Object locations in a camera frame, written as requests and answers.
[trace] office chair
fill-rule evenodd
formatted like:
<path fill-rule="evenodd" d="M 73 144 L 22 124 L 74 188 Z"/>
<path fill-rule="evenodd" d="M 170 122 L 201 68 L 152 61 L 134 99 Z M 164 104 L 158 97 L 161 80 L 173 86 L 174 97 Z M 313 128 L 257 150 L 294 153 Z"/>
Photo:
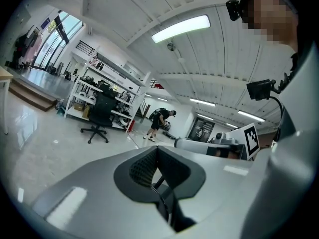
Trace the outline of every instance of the office chair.
<path fill-rule="evenodd" d="M 93 132 L 91 138 L 88 141 L 88 144 L 91 143 L 92 138 L 98 134 L 105 142 L 108 143 L 108 139 L 102 135 L 102 133 L 106 134 L 105 130 L 100 130 L 100 126 L 112 126 L 112 122 L 110 120 L 111 110 L 113 109 L 116 100 L 112 97 L 112 93 L 109 92 L 99 92 L 96 104 L 93 109 L 89 113 L 89 121 L 94 123 L 96 127 L 91 126 L 91 128 L 81 128 L 81 133 L 84 131 Z"/>

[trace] cardboard box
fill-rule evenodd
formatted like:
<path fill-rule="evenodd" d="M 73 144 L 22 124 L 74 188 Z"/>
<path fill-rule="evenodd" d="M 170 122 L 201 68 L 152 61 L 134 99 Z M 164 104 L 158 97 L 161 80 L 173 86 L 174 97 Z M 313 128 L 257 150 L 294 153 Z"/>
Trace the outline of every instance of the cardboard box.
<path fill-rule="evenodd" d="M 83 111 L 84 110 L 84 106 L 83 105 L 79 105 L 79 104 L 74 104 L 74 109 L 78 110 L 78 111 Z"/>
<path fill-rule="evenodd" d="M 89 117 L 89 111 L 90 111 L 90 106 L 89 106 L 89 105 L 86 105 L 85 108 L 84 108 L 84 112 L 83 112 L 82 117 L 88 119 L 88 117 Z"/>

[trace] man in black shirt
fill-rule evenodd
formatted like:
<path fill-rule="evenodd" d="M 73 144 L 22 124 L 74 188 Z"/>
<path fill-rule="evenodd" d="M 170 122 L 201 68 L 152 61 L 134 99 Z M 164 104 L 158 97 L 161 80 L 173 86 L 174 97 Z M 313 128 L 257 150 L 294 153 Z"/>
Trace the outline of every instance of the man in black shirt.
<path fill-rule="evenodd" d="M 307 30 L 303 27 L 302 15 L 297 15 L 284 0 L 240 0 L 240 16 L 248 28 L 260 29 L 268 41 L 290 46 L 296 53 L 292 56 L 293 67 L 290 80 L 297 73 L 310 47 Z M 276 140 L 295 132 L 293 122 L 284 111 Z"/>
<path fill-rule="evenodd" d="M 175 116 L 175 115 L 176 115 L 176 111 L 161 110 L 157 115 L 155 115 L 155 117 L 153 119 L 153 124 L 152 124 L 150 130 L 148 131 L 148 133 L 143 138 L 146 139 L 148 137 L 148 135 L 150 133 L 152 133 L 150 138 L 149 138 L 149 140 L 155 142 L 153 136 L 156 134 L 156 132 L 158 131 L 160 126 L 166 125 L 166 121 L 165 120 L 169 116 Z"/>

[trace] ceiling light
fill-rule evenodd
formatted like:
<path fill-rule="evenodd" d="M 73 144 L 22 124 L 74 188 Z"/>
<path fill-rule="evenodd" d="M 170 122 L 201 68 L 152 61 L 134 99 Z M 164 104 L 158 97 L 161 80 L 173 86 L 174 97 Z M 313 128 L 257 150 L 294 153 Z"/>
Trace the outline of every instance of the ceiling light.
<path fill-rule="evenodd" d="M 205 118 L 205 119 L 208 119 L 208 120 L 213 120 L 212 118 L 206 117 L 206 116 L 204 116 L 204 115 L 202 115 L 202 114 L 197 114 L 197 116 L 200 116 L 200 117 Z"/>
<path fill-rule="evenodd" d="M 152 39 L 155 43 L 158 43 L 178 34 L 183 34 L 185 32 L 207 27 L 210 27 L 210 22 L 208 17 L 203 15 L 179 22 L 173 26 L 169 26 L 168 28 L 165 28 L 164 30 L 152 35 Z"/>
<path fill-rule="evenodd" d="M 158 99 L 159 99 L 159 100 L 163 100 L 163 101 L 166 101 L 166 102 L 168 101 L 168 100 L 166 100 L 166 99 L 163 99 L 163 98 L 158 98 Z"/>
<path fill-rule="evenodd" d="M 229 125 L 229 126 L 234 127 L 234 128 L 238 128 L 237 126 L 229 124 L 229 123 L 226 123 L 226 125 Z"/>
<path fill-rule="evenodd" d="M 216 104 L 205 102 L 205 101 L 201 101 L 201 100 L 197 100 L 197 99 L 193 99 L 193 98 L 190 98 L 189 100 L 191 100 L 192 102 L 201 103 L 201 104 L 208 105 L 208 106 L 216 106 Z"/>
<path fill-rule="evenodd" d="M 260 118 L 260 117 L 257 117 L 255 115 L 252 115 L 252 114 L 248 114 L 248 113 L 245 113 L 245 112 L 242 112 L 242 111 L 238 111 L 239 114 L 241 115 L 244 115 L 244 116 L 247 116 L 247 117 L 250 117 L 252 119 L 255 119 L 255 120 L 258 120 L 258 121 L 261 121 L 261 122 L 264 122 L 265 120 Z"/>

